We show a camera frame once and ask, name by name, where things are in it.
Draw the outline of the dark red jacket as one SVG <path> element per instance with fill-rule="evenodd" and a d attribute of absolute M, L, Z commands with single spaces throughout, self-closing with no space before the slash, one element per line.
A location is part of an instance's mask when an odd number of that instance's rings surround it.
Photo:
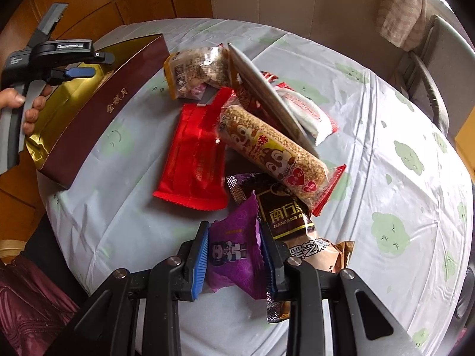
<path fill-rule="evenodd" d="M 78 309 L 24 255 L 1 264 L 1 333 L 17 355 L 44 355 Z"/>

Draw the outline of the maroon gold gift box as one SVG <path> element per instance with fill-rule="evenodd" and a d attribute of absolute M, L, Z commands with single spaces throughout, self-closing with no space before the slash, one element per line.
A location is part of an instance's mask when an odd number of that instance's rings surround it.
<path fill-rule="evenodd" d="M 58 86 L 39 114 L 26 148 L 41 174 L 68 189 L 109 124 L 169 56 L 161 34 L 127 39 L 100 49 L 111 64 L 82 62 L 95 76 Z"/>

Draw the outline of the puffed rice bar cartoon wrapper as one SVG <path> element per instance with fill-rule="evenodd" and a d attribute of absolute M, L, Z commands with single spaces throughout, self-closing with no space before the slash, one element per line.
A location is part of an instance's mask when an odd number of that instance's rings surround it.
<path fill-rule="evenodd" d="M 327 165 L 289 137 L 237 104 L 222 108 L 219 138 L 229 147 L 281 182 L 320 215 L 343 175 L 346 165 Z"/>

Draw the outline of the flat red foil packet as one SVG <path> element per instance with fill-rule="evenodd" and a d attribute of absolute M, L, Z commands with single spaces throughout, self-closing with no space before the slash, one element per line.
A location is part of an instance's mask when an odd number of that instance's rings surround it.
<path fill-rule="evenodd" d="M 228 206 L 225 143 L 217 123 L 232 96 L 232 88 L 221 88 L 211 104 L 183 105 L 154 197 L 199 211 Z"/>

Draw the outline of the clear yellow nut packet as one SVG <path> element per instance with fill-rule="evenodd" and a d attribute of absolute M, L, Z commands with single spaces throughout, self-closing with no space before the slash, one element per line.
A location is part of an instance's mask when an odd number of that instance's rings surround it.
<path fill-rule="evenodd" d="M 164 62 L 164 76 L 172 100 L 200 101 L 207 86 L 231 86 L 229 52 L 220 44 L 170 54 Z"/>

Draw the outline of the long silver gold stick sachet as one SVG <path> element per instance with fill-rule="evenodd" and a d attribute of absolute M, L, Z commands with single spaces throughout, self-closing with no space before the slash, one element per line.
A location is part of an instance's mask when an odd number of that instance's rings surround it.
<path fill-rule="evenodd" d="M 275 123 L 275 128 L 292 139 L 306 151 L 318 157 L 315 146 L 308 138 L 303 127 L 291 113 L 285 101 L 278 95 L 272 85 L 264 78 L 261 71 L 250 58 L 232 43 L 228 43 L 230 57 L 230 76 L 234 88 L 242 86 L 261 104 Z"/>

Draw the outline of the striped beige cushion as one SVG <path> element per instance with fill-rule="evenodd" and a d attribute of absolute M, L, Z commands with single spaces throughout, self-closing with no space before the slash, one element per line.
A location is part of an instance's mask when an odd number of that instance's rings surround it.
<path fill-rule="evenodd" d="M 427 0 L 381 0 L 376 30 L 394 46 L 409 52 L 423 40 Z"/>

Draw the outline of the purple snack packet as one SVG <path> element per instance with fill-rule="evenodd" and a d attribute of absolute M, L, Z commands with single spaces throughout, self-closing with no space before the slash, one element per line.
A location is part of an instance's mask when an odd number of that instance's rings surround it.
<path fill-rule="evenodd" d="M 253 299 L 267 297 L 255 195 L 209 228 L 207 282 L 214 292 L 235 285 Z"/>

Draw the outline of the yellow cushion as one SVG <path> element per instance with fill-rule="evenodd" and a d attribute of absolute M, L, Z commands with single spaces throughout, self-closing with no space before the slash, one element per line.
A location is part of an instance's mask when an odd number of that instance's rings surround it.
<path fill-rule="evenodd" d="M 475 108 L 455 137 L 456 151 L 464 162 L 472 182 L 475 182 Z"/>

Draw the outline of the dark brown sesame paste sachet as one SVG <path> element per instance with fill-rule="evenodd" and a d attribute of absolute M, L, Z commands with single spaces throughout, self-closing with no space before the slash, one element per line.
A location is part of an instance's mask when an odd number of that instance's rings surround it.
<path fill-rule="evenodd" d="M 251 195 L 256 197 L 259 221 L 267 223 L 273 238 L 283 242 L 291 255 L 326 272 L 337 273 L 349 264 L 354 242 L 333 244 L 319 236 L 304 202 L 274 178 L 267 174 L 234 174 L 226 178 L 226 183 L 238 205 Z"/>

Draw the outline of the white red wafer packet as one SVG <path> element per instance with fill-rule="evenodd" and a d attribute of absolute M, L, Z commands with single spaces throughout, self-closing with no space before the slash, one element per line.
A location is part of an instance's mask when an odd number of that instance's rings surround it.
<path fill-rule="evenodd" d="M 313 137 L 315 146 L 337 132 L 338 124 L 317 104 L 298 93 L 285 82 L 275 86 L 278 95 L 284 99 L 292 114 Z"/>

